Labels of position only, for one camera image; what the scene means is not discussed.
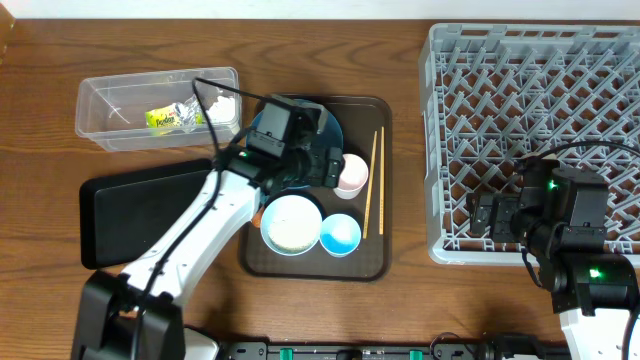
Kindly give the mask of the dark blue plate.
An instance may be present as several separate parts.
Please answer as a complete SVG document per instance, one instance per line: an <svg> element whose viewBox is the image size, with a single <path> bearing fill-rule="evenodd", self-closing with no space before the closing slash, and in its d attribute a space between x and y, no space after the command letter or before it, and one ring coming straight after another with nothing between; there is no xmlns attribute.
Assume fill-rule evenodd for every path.
<svg viewBox="0 0 640 360"><path fill-rule="evenodd" d="M289 97L273 94L263 98L249 126L246 150L252 168L249 177L266 194L295 186L299 170L297 152L311 148L338 147L343 151L343 133L329 111L327 96ZM324 132L316 134L310 117L300 107L309 101L323 105L329 112Z"/></svg>

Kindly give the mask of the pink plastic cup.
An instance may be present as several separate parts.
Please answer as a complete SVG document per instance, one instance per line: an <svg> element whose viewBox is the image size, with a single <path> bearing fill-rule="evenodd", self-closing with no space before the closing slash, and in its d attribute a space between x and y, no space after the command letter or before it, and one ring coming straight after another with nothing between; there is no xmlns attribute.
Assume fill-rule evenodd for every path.
<svg viewBox="0 0 640 360"><path fill-rule="evenodd" d="M351 200L359 195L367 183L369 167L364 159L355 154L344 154L343 159L344 168L333 191L338 198Z"/></svg>

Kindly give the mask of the light blue rice bowl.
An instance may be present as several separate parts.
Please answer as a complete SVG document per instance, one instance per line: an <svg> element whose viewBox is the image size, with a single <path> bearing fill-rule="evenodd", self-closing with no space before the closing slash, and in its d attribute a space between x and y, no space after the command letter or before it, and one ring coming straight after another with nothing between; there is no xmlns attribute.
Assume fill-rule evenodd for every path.
<svg viewBox="0 0 640 360"><path fill-rule="evenodd" d="M273 252L298 256L317 244L322 221L319 208L311 200L300 195L285 195L264 210L260 235Z"/></svg>

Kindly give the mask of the white tissue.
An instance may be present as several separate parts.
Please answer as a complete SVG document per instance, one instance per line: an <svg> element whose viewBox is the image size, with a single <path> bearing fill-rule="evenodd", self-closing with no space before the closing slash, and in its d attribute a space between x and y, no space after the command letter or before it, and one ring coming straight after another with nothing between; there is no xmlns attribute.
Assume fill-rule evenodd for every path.
<svg viewBox="0 0 640 360"><path fill-rule="evenodd" d="M218 96L206 114L213 124L233 123L237 118L236 99Z"/></svg>

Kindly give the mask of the yellow foil snack wrapper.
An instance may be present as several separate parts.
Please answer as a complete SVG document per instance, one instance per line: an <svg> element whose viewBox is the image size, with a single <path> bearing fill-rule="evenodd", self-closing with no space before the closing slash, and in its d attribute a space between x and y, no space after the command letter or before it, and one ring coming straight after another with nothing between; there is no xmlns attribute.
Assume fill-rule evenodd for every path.
<svg viewBox="0 0 640 360"><path fill-rule="evenodd" d="M149 128L191 127L205 122L195 95L184 102L149 110L145 113L145 120Z"/></svg>

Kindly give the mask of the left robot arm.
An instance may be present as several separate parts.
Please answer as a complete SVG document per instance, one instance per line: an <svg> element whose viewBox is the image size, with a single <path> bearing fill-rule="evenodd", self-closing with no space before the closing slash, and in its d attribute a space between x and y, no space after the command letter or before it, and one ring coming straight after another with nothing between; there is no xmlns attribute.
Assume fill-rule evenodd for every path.
<svg viewBox="0 0 640 360"><path fill-rule="evenodd" d="M119 275L85 283L74 359L215 359L219 345L185 326L183 309L231 237L264 197L290 187L334 188L344 167L336 117L310 100L273 95L213 161L197 196L165 234Z"/></svg>

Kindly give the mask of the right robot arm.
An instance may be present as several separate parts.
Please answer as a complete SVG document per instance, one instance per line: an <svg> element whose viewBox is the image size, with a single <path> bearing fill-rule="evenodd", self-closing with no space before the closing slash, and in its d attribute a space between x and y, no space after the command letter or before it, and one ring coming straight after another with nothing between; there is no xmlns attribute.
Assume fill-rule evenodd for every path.
<svg viewBox="0 0 640 360"><path fill-rule="evenodd" d="M639 284L623 255L604 249L609 196L603 176L527 159L517 193L468 195L470 231L522 245L534 284L546 290L574 359L632 359L639 354Z"/></svg>

